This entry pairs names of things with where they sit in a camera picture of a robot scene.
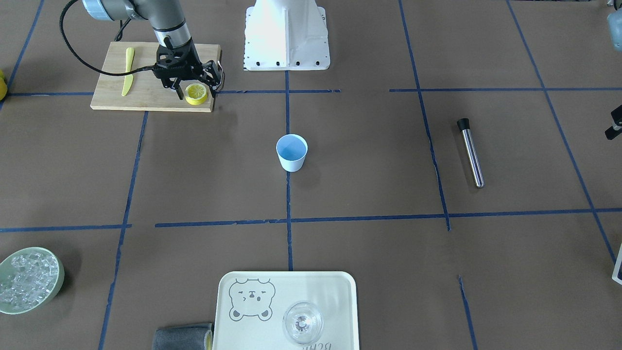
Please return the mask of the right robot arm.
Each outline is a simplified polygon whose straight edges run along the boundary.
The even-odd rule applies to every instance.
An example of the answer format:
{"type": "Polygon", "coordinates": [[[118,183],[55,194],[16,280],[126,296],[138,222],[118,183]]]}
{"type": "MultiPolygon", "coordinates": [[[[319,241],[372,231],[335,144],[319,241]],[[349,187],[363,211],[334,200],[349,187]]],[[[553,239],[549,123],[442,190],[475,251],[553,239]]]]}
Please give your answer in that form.
{"type": "Polygon", "coordinates": [[[195,44],[177,0],[70,0],[59,16],[59,31],[74,57],[86,53],[87,39],[97,29],[112,27],[101,63],[87,64],[98,75],[93,109],[204,111],[213,108],[224,86],[217,44],[195,44]],[[71,8],[92,18],[86,38],[76,28],[65,32],[71,8]]]}

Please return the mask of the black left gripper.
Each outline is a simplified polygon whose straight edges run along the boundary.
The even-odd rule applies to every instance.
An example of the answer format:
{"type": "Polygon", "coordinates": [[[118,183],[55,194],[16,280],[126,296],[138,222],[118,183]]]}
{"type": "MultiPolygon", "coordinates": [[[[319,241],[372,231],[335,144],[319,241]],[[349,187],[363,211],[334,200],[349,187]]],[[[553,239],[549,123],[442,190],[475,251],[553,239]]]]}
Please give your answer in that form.
{"type": "Polygon", "coordinates": [[[622,106],[611,111],[612,126],[605,131],[607,140],[613,140],[622,133],[622,106]]]}

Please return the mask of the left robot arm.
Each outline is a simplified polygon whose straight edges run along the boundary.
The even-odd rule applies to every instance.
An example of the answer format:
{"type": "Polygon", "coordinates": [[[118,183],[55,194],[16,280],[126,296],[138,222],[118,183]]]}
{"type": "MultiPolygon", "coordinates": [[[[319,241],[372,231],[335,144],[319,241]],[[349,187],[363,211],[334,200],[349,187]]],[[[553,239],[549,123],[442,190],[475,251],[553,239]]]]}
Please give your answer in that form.
{"type": "MultiPolygon", "coordinates": [[[[609,35],[613,48],[619,53],[622,51],[622,10],[620,0],[608,0],[608,5],[613,7],[613,12],[607,17],[609,35]]],[[[611,111],[612,126],[605,131],[605,137],[613,140],[622,133],[622,106],[611,111]]]]}

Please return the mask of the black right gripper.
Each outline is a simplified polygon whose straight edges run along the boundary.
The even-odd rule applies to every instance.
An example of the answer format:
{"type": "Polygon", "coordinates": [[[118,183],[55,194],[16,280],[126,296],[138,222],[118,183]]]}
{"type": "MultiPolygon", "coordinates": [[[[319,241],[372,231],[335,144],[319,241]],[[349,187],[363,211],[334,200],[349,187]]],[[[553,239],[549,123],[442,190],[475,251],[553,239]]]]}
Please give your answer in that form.
{"type": "Polygon", "coordinates": [[[165,88],[173,89],[179,100],[185,99],[182,81],[198,81],[208,86],[208,96],[216,98],[222,88],[224,71],[218,60],[202,62],[194,46],[169,49],[159,46],[153,73],[165,88]]]}

